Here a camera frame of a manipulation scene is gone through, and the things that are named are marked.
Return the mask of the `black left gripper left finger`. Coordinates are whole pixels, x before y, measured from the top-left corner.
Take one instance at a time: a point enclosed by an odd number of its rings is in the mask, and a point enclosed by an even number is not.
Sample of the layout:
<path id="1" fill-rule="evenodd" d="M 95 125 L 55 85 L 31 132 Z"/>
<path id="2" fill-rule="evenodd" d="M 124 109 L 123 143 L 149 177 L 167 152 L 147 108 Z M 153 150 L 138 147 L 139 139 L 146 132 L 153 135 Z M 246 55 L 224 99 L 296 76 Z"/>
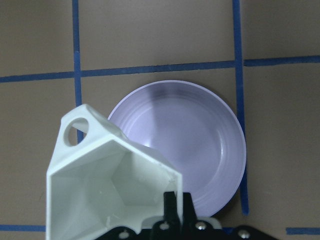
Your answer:
<path id="1" fill-rule="evenodd" d="M 170 223 L 179 223 L 177 197 L 173 191 L 163 193 L 163 219 Z"/>

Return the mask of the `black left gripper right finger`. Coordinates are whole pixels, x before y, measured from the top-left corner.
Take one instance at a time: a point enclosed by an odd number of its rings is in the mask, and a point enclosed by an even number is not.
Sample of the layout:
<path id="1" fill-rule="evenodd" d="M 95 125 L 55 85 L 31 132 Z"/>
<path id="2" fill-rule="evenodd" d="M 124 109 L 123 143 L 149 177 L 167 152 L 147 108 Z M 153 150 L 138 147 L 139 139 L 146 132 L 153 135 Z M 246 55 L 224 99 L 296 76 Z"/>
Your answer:
<path id="1" fill-rule="evenodd" d="M 183 221 L 194 222 L 196 220 L 196 212 L 193 204 L 192 195 L 189 192 L 183 193 Z"/>

